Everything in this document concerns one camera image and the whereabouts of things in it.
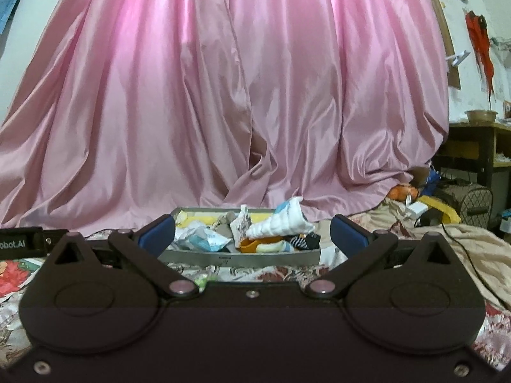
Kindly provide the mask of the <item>beige bowl on shelf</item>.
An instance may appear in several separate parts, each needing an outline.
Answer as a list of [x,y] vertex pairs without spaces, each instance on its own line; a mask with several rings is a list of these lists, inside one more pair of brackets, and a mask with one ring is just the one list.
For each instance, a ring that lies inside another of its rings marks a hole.
[[497,118],[497,112],[490,110],[469,110],[465,114],[470,124],[493,124]]

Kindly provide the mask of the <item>white blue sock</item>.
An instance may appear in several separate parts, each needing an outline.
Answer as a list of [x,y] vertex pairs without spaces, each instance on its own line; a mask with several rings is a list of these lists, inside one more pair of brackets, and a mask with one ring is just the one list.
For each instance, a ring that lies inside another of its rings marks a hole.
[[309,222],[301,209],[303,198],[292,197],[282,203],[275,212],[262,222],[252,224],[246,231],[248,239],[267,239],[313,233],[315,226]]

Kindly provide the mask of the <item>quilted brown bag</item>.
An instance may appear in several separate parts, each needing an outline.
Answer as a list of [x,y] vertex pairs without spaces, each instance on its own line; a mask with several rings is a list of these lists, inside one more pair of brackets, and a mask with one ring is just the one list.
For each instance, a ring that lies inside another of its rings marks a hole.
[[487,228],[489,226],[493,192],[479,184],[449,185],[443,189],[449,206],[460,216],[461,224]]

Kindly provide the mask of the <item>blue surgical face mask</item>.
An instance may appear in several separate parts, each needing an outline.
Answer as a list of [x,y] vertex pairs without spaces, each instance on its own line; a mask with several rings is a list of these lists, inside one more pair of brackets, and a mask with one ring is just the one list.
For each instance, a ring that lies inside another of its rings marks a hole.
[[219,252],[224,249],[225,246],[229,245],[231,239],[225,238],[219,234],[206,235],[202,237],[198,234],[192,234],[188,238],[188,242],[194,249],[198,249],[202,252]]

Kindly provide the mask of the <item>red wall hanging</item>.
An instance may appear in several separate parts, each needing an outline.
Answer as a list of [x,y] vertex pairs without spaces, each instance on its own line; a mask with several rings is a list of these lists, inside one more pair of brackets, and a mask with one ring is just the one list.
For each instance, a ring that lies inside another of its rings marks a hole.
[[474,11],[468,11],[465,14],[465,23],[477,64],[483,69],[489,99],[491,99],[495,93],[493,86],[495,67],[490,57],[490,40],[486,18],[485,16],[477,16]]

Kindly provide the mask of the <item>white charger adapter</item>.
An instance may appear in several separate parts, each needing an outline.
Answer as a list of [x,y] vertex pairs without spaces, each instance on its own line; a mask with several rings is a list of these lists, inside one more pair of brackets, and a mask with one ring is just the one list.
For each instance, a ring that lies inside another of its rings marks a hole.
[[415,201],[406,207],[405,216],[415,221],[428,210],[429,207],[427,204],[422,201]]

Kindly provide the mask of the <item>white cloth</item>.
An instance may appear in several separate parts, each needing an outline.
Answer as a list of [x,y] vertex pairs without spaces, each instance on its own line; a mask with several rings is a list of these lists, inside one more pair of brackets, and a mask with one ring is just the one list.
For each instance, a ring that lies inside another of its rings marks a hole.
[[194,249],[190,243],[188,242],[188,238],[192,234],[198,234],[202,237],[205,237],[206,235],[212,235],[214,232],[209,229],[205,224],[202,222],[192,222],[187,227],[177,227],[175,237],[173,240],[173,244],[177,245],[182,248],[189,248]]

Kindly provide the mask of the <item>orange plush toy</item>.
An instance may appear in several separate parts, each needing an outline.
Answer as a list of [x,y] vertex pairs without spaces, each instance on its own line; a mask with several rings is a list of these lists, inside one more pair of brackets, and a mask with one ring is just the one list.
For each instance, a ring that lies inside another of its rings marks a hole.
[[412,201],[415,201],[418,194],[418,189],[410,184],[399,184],[389,191],[387,198],[393,201],[406,201],[410,197]]

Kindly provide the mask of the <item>black crumpled sock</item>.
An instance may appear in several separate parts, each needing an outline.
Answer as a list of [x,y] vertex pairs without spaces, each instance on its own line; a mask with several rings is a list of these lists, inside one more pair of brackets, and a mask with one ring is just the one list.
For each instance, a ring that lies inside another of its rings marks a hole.
[[295,236],[287,236],[286,241],[299,251],[313,251],[320,248],[320,235],[316,233],[302,233]]

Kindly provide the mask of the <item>pink satin curtain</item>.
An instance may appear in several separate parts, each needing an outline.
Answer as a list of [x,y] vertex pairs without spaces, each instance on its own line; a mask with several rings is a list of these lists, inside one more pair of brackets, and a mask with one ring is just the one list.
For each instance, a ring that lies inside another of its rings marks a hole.
[[1,224],[357,214],[448,131],[431,0],[60,0],[1,128]]

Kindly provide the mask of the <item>dark wooden shelf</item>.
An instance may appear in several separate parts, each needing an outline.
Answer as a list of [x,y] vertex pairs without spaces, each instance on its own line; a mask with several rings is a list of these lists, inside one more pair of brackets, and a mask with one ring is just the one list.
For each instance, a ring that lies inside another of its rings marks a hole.
[[494,213],[496,172],[510,172],[510,129],[503,124],[452,124],[447,141],[432,159],[438,172],[433,196],[448,204],[443,189],[449,185],[479,184],[493,192],[488,229],[500,221]]

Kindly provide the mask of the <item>yellow cloth item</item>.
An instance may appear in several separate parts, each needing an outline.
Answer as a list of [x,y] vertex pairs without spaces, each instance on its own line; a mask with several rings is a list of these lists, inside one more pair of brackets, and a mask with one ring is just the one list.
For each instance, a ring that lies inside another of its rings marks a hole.
[[418,202],[425,204],[428,209],[435,209],[441,213],[440,222],[443,224],[460,224],[461,217],[459,214],[453,209],[453,207],[449,206],[445,202],[439,200],[433,196],[421,195],[418,199]]

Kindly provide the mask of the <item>grey beige cloth piece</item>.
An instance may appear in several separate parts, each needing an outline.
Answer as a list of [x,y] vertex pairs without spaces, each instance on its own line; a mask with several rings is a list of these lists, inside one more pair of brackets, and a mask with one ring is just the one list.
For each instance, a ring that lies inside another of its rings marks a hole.
[[212,226],[212,230],[227,239],[233,238],[233,233],[230,227],[230,224],[237,218],[235,212],[227,212],[226,214],[221,214]]

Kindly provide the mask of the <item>white patterned fabric pouch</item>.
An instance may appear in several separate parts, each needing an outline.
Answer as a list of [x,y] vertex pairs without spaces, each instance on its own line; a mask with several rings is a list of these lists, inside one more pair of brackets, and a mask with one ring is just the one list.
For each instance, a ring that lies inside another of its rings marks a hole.
[[251,216],[247,205],[240,206],[240,211],[230,223],[231,233],[235,242],[235,247],[239,248],[241,243],[246,239],[246,232],[252,225]]

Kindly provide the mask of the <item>grey cardboard tray box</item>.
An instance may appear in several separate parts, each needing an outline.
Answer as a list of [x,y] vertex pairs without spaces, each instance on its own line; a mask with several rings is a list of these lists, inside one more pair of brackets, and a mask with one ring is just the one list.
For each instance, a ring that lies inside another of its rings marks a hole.
[[[218,218],[227,212],[237,212],[234,207],[177,207],[171,211],[171,216],[178,221],[179,214],[185,212],[188,216],[208,216]],[[250,208],[253,222],[255,217],[271,214],[274,210],[267,208]],[[294,251],[278,253],[242,253],[230,245],[232,252],[193,252],[167,247],[158,259],[166,264],[186,264],[189,266],[220,266],[228,268],[254,268],[267,266],[315,266],[320,263],[320,249],[312,251]]]

